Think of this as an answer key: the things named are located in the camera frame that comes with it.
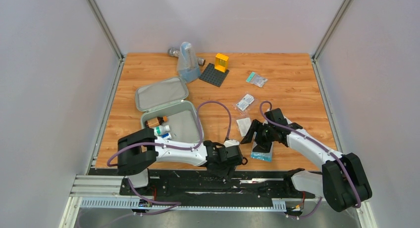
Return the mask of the brown bottle orange cap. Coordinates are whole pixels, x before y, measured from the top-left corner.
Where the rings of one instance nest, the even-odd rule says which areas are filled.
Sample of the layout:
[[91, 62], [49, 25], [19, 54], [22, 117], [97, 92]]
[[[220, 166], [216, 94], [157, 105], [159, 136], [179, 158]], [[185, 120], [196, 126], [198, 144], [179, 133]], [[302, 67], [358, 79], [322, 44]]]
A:
[[145, 126], [148, 128], [154, 128], [159, 125], [163, 125], [163, 123], [167, 121], [168, 121], [167, 116], [157, 116], [157, 117], [154, 117], [152, 119], [145, 121]]

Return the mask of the white bottle green label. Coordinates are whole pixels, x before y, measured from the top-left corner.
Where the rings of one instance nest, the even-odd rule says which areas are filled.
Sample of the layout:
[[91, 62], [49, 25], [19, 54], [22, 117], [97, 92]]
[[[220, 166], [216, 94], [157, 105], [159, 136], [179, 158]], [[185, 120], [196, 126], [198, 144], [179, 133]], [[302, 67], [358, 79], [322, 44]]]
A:
[[169, 125], [159, 125], [153, 128], [155, 136], [162, 136], [170, 131]]

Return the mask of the mint green medicine kit case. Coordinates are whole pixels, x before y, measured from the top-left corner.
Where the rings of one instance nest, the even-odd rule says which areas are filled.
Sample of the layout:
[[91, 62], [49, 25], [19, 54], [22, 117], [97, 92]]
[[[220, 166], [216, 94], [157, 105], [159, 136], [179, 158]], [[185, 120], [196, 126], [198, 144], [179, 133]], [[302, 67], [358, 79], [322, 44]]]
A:
[[172, 140], [185, 143], [197, 143], [203, 129], [197, 127], [197, 112], [187, 100], [189, 91], [180, 77], [172, 77], [153, 84], [139, 87], [135, 91], [137, 110], [143, 112], [140, 117], [141, 128], [145, 121], [157, 116], [167, 116]]

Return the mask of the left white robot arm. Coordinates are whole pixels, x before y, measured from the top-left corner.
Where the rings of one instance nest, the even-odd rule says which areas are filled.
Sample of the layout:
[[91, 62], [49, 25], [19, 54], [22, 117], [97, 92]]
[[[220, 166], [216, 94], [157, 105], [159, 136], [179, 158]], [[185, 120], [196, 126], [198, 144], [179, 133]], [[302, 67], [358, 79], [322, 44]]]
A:
[[145, 128], [120, 138], [117, 153], [110, 157], [107, 165], [112, 167], [112, 160], [117, 158], [117, 174], [133, 177], [156, 162], [183, 163], [204, 167], [211, 174], [230, 180], [237, 166], [248, 163], [239, 145], [236, 140], [224, 143], [166, 140], [154, 135], [152, 129]]

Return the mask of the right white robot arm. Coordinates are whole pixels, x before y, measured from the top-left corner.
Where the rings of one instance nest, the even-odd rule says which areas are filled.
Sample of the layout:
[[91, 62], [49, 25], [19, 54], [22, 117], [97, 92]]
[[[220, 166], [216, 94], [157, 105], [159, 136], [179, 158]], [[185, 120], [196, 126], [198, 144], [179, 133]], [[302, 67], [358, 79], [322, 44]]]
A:
[[372, 197], [372, 189], [360, 158], [343, 154], [314, 139], [298, 123], [286, 118], [281, 109], [264, 113], [265, 122], [254, 119], [241, 144], [253, 142], [260, 152], [270, 150], [274, 142], [298, 151], [320, 168], [321, 173], [304, 169], [291, 171], [283, 182], [284, 193], [295, 197], [302, 191], [323, 197], [329, 206], [342, 212], [359, 207]]

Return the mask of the small blue white bottle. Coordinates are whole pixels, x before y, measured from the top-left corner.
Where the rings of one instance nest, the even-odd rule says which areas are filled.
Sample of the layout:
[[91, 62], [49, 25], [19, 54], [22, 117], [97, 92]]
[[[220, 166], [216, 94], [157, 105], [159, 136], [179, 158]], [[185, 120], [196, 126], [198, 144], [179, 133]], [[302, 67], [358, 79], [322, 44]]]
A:
[[172, 139], [172, 135], [169, 132], [166, 133], [166, 134], [163, 134], [161, 137], [165, 140], [171, 140]]

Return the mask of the black handled scissors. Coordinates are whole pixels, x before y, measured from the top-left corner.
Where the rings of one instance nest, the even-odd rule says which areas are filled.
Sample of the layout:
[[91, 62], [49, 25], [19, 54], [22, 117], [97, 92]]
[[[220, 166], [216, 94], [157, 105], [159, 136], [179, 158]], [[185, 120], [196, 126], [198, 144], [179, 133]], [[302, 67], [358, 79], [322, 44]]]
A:
[[241, 164], [246, 165], [248, 163], [248, 159], [246, 157], [242, 158]]

